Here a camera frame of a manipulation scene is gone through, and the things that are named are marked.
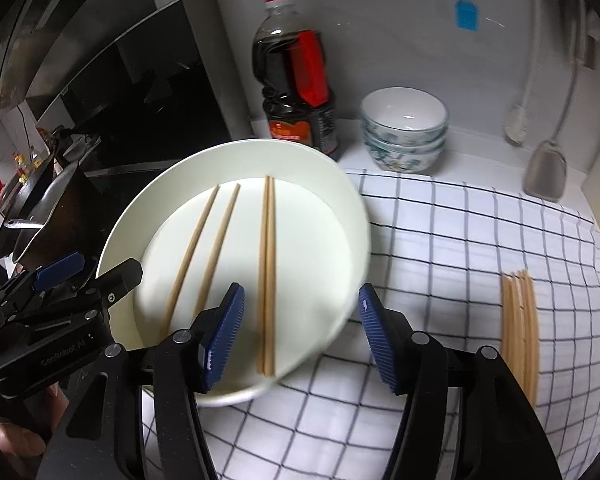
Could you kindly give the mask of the person's left hand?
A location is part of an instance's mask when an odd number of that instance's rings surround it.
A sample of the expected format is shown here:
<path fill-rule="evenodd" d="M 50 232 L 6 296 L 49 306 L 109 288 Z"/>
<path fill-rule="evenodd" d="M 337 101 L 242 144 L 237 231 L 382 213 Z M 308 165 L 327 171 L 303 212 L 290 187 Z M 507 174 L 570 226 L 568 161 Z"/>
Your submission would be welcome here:
<path fill-rule="evenodd" d="M 47 413 L 42 415 L 42 419 L 50 430 L 56 430 L 68 405 L 69 401 L 58 382 L 47 387 L 43 402 Z M 45 449 L 46 444 L 38 434 L 0 419 L 0 450 L 5 455 L 32 458 L 42 455 Z"/>

